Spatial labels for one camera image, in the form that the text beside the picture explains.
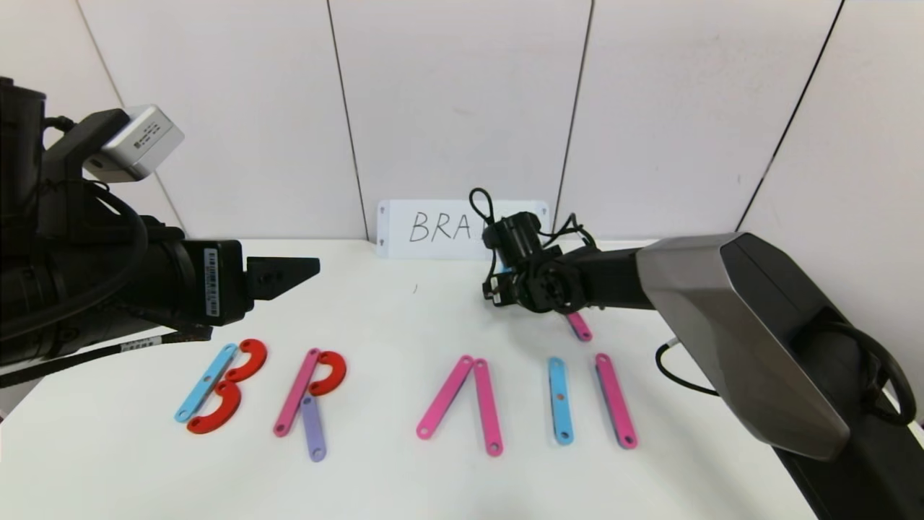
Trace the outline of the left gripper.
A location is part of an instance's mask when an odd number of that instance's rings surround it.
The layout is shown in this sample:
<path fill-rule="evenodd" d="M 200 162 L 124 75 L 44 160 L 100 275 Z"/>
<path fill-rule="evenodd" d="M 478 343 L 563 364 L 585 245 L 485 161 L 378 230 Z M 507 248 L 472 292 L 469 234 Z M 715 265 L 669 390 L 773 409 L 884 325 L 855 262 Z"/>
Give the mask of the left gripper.
<path fill-rule="evenodd" d="M 252 300 L 273 300 L 317 276 L 319 258 L 249 256 L 237 240 L 156 243 L 128 284 L 128 308 L 166 326 L 224 326 Z"/>

